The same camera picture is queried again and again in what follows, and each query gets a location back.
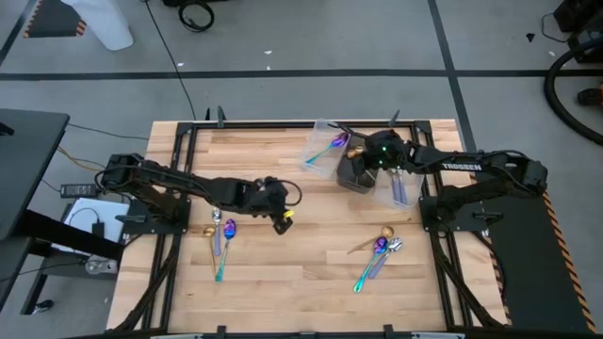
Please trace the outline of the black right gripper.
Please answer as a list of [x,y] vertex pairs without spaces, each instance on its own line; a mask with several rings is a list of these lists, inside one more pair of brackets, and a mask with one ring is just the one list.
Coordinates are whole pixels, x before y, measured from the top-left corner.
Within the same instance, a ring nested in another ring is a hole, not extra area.
[[375,169],[404,169],[409,157],[409,145],[394,130],[382,130],[364,139],[363,154],[370,165],[360,161],[361,173],[375,176]]

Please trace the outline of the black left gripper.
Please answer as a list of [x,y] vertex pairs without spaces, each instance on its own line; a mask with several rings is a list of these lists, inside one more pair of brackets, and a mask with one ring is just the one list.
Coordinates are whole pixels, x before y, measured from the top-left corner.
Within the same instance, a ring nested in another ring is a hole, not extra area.
[[[245,206],[249,214],[256,217],[270,217],[272,219],[283,219],[285,212],[285,200],[288,191],[284,184],[276,177],[258,178],[253,181],[249,199]],[[293,225],[291,218],[277,220],[274,230],[278,235],[284,234]]]

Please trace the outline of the gold spoon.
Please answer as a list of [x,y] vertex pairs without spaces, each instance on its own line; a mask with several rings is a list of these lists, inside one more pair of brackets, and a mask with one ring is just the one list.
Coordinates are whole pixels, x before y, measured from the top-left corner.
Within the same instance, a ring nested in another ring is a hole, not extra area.
[[351,165],[352,165],[352,171],[354,173],[354,176],[356,178],[361,178],[363,176],[370,178],[373,182],[376,181],[376,177],[370,177],[367,175],[363,175],[361,173],[361,168],[360,168],[360,161],[361,160],[365,160],[367,162],[368,165],[370,165],[370,162],[368,160],[367,154],[363,154],[363,147],[362,146],[354,146],[353,148],[351,148],[350,150],[347,151],[346,157],[350,160]]
[[205,227],[204,228],[204,237],[208,241],[209,262],[210,262],[210,265],[212,268],[213,275],[216,275],[217,270],[216,270],[216,262],[215,262],[215,256],[214,256],[214,244],[213,244],[214,233],[215,233],[215,229],[213,227]]
[[373,243],[375,240],[377,240],[380,237],[385,237],[386,239],[389,239],[394,234],[395,234],[395,231],[394,231],[394,229],[392,227],[390,227],[390,226],[383,226],[381,228],[380,233],[377,236],[374,236],[374,237],[370,238],[369,240],[367,240],[367,241],[365,241],[365,242],[363,242],[363,243],[355,246],[354,248],[352,248],[351,250],[348,251],[348,254],[351,254],[351,253],[353,253],[355,251],[358,251],[358,250],[362,250],[364,247],[366,247],[367,245]]

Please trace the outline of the iridescent rainbow spoon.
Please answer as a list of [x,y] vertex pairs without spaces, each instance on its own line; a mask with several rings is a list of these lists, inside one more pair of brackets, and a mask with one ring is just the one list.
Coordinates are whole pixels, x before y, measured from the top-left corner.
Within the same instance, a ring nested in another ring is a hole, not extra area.
[[324,150],[322,150],[322,151],[316,153],[315,155],[313,155],[312,157],[308,158],[305,161],[305,163],[312,164],[316,160],[318,160],[320,157],[322,157],[325,153],[329,152],[331,149],[340,148],[340,147],[345,146],[347,144],[349,138],[350,138],[350,135],[346,132],[337,134]]
[[365,270],[363,271],[362,275],[360,276],[360,278],[357,280],[356,284],[354,285],[354,287],[353,287],[354,293],[359,294],[362,292],[362,289],[364,288],[365,280],[367,278],[369,271],[372,269],[372,267],[374,266],[376,261],[379,259],[379,257],[385,252],[385,250],[387,248],[387,244],[388,244],[388,240],[385,236],[380,236],[374,241],[373,249],[372,249],[373,255],[372,255],[370,261],[368,262]]
[[232,218],[229,218],[226,221],[224,228],[223,228],[223,235],[225,237],[225,245],[224,245],[224,249],[223,249],[223,252],[222,252],[222,255],[220,258],[220,265],[219,265],[217,274],[215,276],[215,281],[218,283],[220,283],[223,280],[230,242],[236,236],[236,230],[237,230],[236,222]]

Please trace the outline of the dark grey plastic bin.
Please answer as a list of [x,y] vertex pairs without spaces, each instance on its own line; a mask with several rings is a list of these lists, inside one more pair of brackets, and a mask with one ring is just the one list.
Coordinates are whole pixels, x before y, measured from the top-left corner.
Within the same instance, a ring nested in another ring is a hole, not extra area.
[[351,160],[346,157],[347,151],[363,145],[364,142],[357,137],[353,137],[349,141],[336,169],[336,181],[340,186],[351,191],[367,194],[376,186],[376,180],[382,179],[383,175],[380,174],[379,169],[369,169],[364,174],[356,176],[353,172]]

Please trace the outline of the translucent plastic bin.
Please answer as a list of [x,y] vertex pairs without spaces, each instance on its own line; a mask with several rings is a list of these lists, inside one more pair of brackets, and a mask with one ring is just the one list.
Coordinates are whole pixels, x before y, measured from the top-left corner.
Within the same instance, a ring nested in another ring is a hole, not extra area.
[[331,140],[337,134],[342,132],[346,131],[344,131],[335,121],[325,119],[316,120],[310,136],[308,137],[305,146],[302,148],[301,155],[299,156],[301,167],[304,170],[314,173],[320,177],[331,178],[335,173],[335,170],[339,164],[341,156],[344,154],[350,138],[345,146],[331,149],[314,163],[306,164],[305,161],[316,153],[324,150],[329,145]]
[[374,199],[377,202],[385,204],[388,207],[399,210],[414,207],[418,202],[418,199],[421,197],[421,187],[423,186],[425,176],[423,174],[409,173],[408,171],[403,170],[406,172],[407,175],[405,181],[405,188],[408,197],[408,203],[401,204],[400,202],[395,202],[393,200],[390,171],[391,169],[380,171],[380,174],[383,175],[383,178],[377,179],[376,181],[376,186],[373,192]]

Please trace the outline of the white sheet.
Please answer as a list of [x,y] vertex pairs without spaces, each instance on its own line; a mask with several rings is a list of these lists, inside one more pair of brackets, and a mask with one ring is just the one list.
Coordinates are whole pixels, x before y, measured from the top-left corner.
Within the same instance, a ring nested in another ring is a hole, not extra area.
[[103,225],[104,239],[119,243],[122,239],[123,223],[117,216],[125,216],[129,205],[121,202],[107,202],[80,198],[75,201],[63,222],[80,231],[98,235],[94,232],[96,224]]

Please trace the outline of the transparent plastic piece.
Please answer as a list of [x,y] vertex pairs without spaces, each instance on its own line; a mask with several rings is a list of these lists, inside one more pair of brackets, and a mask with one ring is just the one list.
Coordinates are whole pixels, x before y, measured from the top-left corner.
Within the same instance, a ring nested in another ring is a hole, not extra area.
[[115,260],[89,258],[85,263],[85,269],[90,275],[117,274],[118,264]]

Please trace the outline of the black hazard-striped platform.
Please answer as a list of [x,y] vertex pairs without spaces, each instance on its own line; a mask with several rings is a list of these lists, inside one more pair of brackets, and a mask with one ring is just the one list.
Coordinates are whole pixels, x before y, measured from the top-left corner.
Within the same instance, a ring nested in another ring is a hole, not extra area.
[[603,181],[554,169],[538,199],[485,202],[513,326],[603,334]]
[[68,38],[82,36],[87,24],[61,0],[39,0],[24,30],[25,38]]

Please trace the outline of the black power brick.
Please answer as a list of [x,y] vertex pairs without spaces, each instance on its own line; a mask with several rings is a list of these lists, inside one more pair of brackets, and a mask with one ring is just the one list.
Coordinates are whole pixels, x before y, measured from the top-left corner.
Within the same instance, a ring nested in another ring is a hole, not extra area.
[[59,189],[62,199],[95,198],[99,192],[95,184],[64,184]]

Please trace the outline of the black equipment case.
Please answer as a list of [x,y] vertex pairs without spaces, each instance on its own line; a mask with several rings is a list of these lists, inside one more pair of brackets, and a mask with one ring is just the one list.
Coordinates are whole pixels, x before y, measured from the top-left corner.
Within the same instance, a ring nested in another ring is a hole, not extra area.
[[603,0],[562,0],[553,17],[563,33],[569,33],[571,50],[603,39]]

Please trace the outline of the black desk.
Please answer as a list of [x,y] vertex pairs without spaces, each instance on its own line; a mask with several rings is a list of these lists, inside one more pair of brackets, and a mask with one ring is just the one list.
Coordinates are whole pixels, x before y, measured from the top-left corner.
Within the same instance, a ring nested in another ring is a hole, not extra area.
[[0,311],[38,245],[122,259],[122,245],[28,209],[69,120],[64,113],[0,108]]

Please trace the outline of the white plastic housing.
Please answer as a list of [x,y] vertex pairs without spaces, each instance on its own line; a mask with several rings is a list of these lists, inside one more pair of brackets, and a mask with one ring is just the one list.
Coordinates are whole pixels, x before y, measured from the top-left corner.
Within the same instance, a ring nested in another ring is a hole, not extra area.
[[61,0],[72,7],[97,39],[109,51],[115,52],[134,44],[129,23],[118,0]]

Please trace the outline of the black aluminium table frame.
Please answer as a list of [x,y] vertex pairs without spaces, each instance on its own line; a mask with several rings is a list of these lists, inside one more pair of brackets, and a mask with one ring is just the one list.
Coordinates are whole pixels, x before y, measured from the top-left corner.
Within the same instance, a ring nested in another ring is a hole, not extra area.
[[[223,129],[203,123],[195,137],[179,136],[173,121],[154,123],[147,156],[205,177],[287,180],[294,206],[293,226],[277,235],[268,219],[239,216],[225,277],[216,282],[204,228],[210,206],[194,199],[190,224],[180,243],[172,281],[156,297],[153,325],[170,333],[204,339],[226,327],[227,338],[383,338],[410,331],[441,331],[463,322],[463,307],[452,285],[441,287],[417,208],[399,210],[358,194],[302,168],[299,156],[311,121],[231,121]],[[174,142],[180,140],[181,147]],[[353,287],[373,255],[373,243],[355,246],[390,226],[402,247],[393,252],[362,292]]]

